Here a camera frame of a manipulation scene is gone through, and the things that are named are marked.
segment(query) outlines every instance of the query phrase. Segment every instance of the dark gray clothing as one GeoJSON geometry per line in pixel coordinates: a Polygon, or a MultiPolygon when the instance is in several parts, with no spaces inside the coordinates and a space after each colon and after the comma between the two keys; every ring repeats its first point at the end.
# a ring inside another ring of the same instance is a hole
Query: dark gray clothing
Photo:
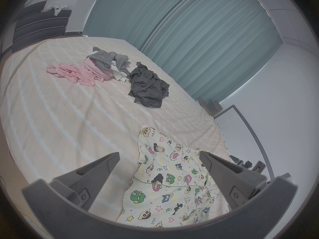
{"type": "Polygon", "coordinates": [[[161,80],[156,73],[147,69],[141,62],[130,73],[131,91],[129,96],[135,97],[135,103],[151,108],[160,108],[162,100],[168,97],[169,84],[161,80]]]}
{"type": "Polygon", "coordinates": [[[126,62],[129,59],[127,55],[117,54],[114,51],[106,52],[98,47],[93,47],[93,51],[98,52],[88,55],[87,58],[95,59],[98,68],[101,70],[110,70],[112,61],[115,60],[117,69],[129,75],[126,69],[126,62]]]}

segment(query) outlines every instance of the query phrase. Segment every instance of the pajamas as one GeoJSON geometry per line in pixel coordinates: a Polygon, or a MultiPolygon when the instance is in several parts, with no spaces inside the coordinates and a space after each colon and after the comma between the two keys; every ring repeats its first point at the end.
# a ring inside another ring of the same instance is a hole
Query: pajamas
{"type": "Polygon", "coordinates": [[[139,169],[123,197],[117,222],[146,228],[168,228],[226,213],[219,189],[199,160],[199,150],[182,146],[143,125],[138,138],[139,169]]]}

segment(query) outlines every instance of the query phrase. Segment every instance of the curtain fold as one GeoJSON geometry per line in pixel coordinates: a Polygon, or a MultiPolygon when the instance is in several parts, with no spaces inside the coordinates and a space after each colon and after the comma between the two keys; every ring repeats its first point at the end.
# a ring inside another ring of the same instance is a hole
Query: curtain fold
{"type": "Polygon", "coordinates": [[[282,44],[257,0],[97,0],[83,34],[126,40],[207,103],[236,91],[282,44]]]}

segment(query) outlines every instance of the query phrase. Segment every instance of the bed sheet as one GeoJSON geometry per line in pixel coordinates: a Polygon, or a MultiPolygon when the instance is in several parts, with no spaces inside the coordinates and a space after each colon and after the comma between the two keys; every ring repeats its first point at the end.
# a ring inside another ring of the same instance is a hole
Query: bed sheet
{"type": "MultiPolygon", "coordinates": [[[[128,42],[99,37],[49,39],[14,53],[1,75],[0,115],[11,155],[31,183],[50,182],[112,152],[120,162],[90,212],[116,221],[122,199],[138,169],[141,125],[153,125],[174,141],[229,160],[220,128],[213,118],[168,74],[128,42]],[[96,81],[94,87],[73,84],[46,72],[60,62],[82,65],[90,47],[126,54],[170,84],[161,108],[134,103],[130,82],[96,81]]],[[[220,215],[227,212],[226,201],[220,215]]]]}

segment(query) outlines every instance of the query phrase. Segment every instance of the star print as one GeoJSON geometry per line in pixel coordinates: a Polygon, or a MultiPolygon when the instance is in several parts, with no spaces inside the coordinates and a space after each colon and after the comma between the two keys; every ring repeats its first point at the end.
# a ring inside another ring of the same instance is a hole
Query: star print
{"type": "Polygon", "coordinates": [[[162,210],[163,208],[161,207],[161,206],[158,206],[157,205],[157,208],[155,209],[155,210],[157,210],[158,212],[160,211],[160,210],[162,210]]]}

